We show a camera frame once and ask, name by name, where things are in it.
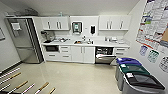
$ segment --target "wall sign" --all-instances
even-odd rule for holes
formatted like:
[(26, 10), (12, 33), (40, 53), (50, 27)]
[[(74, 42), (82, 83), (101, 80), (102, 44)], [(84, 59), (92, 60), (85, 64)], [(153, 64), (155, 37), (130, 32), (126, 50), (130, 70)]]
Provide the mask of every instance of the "wall sign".
[(167, 24), (168, 0), (147, 0), (136, 41), (157, 50), (161, 40), (165, 44), (162, 37)]
[(145, 56), (147, 49), (148, 49), (148, 47), (146, 47), (146, 46), (141, 46), (141, 49), (140, 49), (140, 52), (139, 52), (139, 53), (140, 53), (142, 56)]
[(164, 57), (159, 65), (159, 67), (168, 73), (168, 57)]
[(148, 60), (152, 63), (155, 63), (159, 53), (157, 51), (151, 50), (148, 55)]

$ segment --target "bulletin board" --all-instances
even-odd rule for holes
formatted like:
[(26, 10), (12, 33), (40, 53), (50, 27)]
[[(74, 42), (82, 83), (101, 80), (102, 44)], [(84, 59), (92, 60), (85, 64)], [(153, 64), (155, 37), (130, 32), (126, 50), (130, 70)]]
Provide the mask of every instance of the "bulletin board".
[(136, 41), (157, 50), (160, 44), (165, 44), (163, 40), (167, 40), (167, 26), (168, 0), (148, 0)]

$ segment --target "gray floor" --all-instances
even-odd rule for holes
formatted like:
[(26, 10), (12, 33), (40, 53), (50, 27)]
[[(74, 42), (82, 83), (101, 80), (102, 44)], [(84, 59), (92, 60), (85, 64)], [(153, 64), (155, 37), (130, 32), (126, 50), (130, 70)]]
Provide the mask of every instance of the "gray floor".
[(18, 72), (21, 74), (3, 83), (0, 88), (10, 83), (11, 86), (5, 89), (10, 91), (20, 83), (29, 81), (15, 92), (22, 92), (35, 83), (35, 86), (26, 93), (34, 94), (45, 82), (49, 82), (49, 85), (39, 94), (48, 94), (53, 87), (56, 88), (53, 94), (121, 94), (114, 77), (115, 66), (46, 62), (21, 64), (18, 67), (21, 68), (19, 71), (7, 77)]

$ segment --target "countertop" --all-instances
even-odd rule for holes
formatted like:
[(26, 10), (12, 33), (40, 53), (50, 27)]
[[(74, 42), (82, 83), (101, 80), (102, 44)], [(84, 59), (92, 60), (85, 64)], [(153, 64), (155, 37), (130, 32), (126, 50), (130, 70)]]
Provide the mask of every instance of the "countertop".
[(55, 42), (52, 41), (50, 43), (41, 43), (41, 45), (66, 45), (66, 46), (101, 46), (101, 47), (126, 47), (129, 48), (130, 46), (127, 44), (119, 44), (119, 43), (112, 43), (102, 40), (94, 40), (93, 44), (74, 44), (76, 40), (67, 40), (65, 42)]

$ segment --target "stainless steel refrigerator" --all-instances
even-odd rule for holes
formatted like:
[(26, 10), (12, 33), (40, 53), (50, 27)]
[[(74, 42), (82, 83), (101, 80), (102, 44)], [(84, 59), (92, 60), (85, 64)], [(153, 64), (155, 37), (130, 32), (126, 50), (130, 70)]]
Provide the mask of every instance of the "stainless steel refrigerator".
[(23, 63), (44, 61), (32, 18), (6, 18), (9, 33)]

